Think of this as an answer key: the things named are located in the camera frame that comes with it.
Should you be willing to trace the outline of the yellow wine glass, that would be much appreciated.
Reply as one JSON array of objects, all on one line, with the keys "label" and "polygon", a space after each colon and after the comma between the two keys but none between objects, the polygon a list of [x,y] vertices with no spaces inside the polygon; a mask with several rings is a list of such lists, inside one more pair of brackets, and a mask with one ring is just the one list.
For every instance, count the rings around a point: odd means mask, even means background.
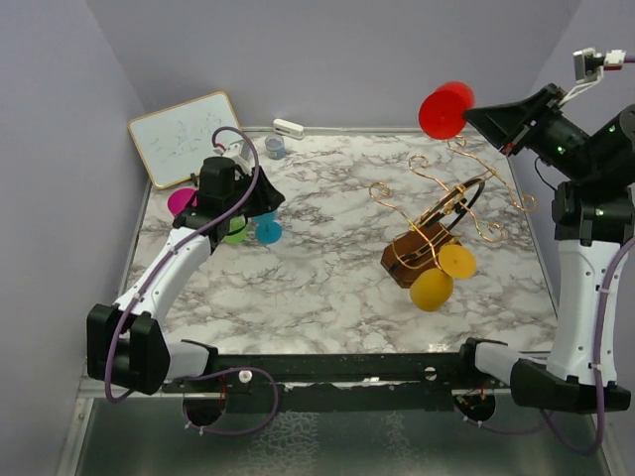
[{"label": "yellow wine glass", "polygon": [[462,245],[443,246],[437,258],[439,264],[422,272],[409,289],[412,303],[427,312],[440,309],[449,300],[455,280],[467,280],[476,272],[474,256]]}]

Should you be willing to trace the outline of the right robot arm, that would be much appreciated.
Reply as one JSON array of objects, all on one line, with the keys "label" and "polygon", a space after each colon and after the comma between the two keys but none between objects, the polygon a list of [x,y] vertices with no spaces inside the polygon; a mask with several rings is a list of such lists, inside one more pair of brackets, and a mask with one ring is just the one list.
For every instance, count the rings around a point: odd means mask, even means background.
[{"label": "right robot arm", "polygon": [[623,412],[631,394],[617,383],[613,329],[622,261],[634,238],[634,108],[624,107],[589,135],[563,115],[568,98],[548,84],[525,100],[463,114],[505,156],[531,150],[566,181],[552,201],[561,283],[547,360],[476,339],[468,342],[473,354],[456,362],[455,374],[468,388],[496,378],[520,407]]}]

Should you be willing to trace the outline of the red wine glass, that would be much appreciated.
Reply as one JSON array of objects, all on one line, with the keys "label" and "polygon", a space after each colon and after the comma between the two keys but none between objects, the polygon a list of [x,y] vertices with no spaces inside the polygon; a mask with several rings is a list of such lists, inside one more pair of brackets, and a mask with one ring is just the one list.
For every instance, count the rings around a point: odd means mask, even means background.
[{"label": "red wine glass", "polygon": [[474,94],[467,84],[446,82],[422,103],[418,115],[420,127],[433,139],[451,139],[465,127],[463,113],[473,105]]}]

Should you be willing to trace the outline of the green wine glass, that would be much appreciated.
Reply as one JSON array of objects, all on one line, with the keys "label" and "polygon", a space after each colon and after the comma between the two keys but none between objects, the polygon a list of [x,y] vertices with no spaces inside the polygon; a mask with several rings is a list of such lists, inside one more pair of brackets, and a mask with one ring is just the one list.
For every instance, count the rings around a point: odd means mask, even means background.
[{"label": "green wine glass", "polygon": [[244,216],[233,217],[229,223],[229,231],[223,238],[228,244],[238,244],[247,236],[248,219]]}]

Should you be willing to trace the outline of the blue wine glass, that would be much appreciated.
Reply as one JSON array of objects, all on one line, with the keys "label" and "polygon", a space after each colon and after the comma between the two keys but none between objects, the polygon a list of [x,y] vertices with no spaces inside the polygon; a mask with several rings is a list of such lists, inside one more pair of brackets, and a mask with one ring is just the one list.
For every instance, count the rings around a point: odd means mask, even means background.
[{"label": "blue wine glass", "polygon": [[277,218],[278,212],[276,210],[253,218],[253,222],[255,223],[255,237],[260,243],[271,245],[281,239],[283,229],[277,221]]}]

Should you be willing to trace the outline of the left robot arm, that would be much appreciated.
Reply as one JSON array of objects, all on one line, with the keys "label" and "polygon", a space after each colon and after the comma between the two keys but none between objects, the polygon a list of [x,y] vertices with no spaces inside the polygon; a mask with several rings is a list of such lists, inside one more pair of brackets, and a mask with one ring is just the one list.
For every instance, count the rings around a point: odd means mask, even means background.
[{"label": "left robot arm", "polygon": [[183,340],[167,343],[162,322],[185,284],[229,233],[234,217],[277,210],[284,195],[260,167],[250,174],[229,158],[204,161],[199,186],[173,221],[159,255],[115,303],[97,304],[86,319],[87,374],[129,392],[156,393],[185,378],[204,392],[218,382],[214,349]]}]

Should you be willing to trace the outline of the magenta wine glass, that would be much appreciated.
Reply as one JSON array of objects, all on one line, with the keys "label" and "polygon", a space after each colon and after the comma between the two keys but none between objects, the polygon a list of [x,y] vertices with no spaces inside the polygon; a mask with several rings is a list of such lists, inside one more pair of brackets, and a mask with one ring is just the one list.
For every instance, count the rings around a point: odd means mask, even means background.
[{"label": "magenta wine glass", "polygon": [[167,200],[167,207],[170,213],[176,217],[185,209],[196,207],[197,189],[184,187],[174,191]]}]

